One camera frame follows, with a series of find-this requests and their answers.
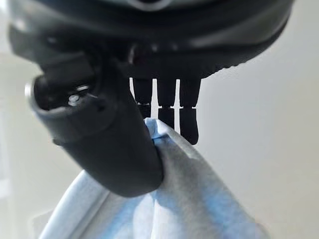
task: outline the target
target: white background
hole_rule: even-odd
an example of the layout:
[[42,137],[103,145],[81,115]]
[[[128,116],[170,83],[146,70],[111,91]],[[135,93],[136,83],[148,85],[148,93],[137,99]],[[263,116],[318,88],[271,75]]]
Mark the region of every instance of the white background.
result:
[[[275,239],[319,234],[318,9],[318,1],[297,1],[269,50],[203,80],[197,107],[197,149]],[[0,49],[7,51],[2,42]],[[0,238],[32,238],[32,219],[54,208],[79,171],[24,100],[24,84],[37,73],[0,55],[1,152],[11,182],[0,199]]]

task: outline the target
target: blue fabric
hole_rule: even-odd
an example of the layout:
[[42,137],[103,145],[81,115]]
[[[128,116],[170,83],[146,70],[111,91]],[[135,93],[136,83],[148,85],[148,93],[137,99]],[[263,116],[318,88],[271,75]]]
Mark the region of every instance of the blue fabric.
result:
[[146,125],[164,181],[133,199],[110,193],[83,171],[40,239],[267,239],[200,154],[156,119]]

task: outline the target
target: black plastic housing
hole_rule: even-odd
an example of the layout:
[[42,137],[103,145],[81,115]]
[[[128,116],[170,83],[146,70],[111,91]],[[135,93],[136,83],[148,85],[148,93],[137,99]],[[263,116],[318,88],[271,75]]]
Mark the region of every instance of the black plastic housing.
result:
[[127,81],[114,69],[104,77],[75,106],[61,102],[60,107],[42,109],[41,77],[25,93],[54,143],[99,183],[124,197],[151,192],[163,180],[156,148]]

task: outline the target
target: cloth fold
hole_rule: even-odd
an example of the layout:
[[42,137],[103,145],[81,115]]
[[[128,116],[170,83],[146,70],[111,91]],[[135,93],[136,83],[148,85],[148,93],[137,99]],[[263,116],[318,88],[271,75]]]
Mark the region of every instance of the cloth fold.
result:
[[161,186],[127,199],[83,171],[40,239],[268,238],[192,145],[160,120],[145,123],[163,162]]

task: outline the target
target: metal screw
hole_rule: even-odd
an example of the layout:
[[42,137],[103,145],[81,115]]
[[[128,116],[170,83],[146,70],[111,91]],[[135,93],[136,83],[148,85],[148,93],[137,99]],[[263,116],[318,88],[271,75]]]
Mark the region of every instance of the metal screw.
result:
[[80,100],[79,95],[71,95],[71,96],[69,96],[69,105],[76,106],[78,104],[79,100]]

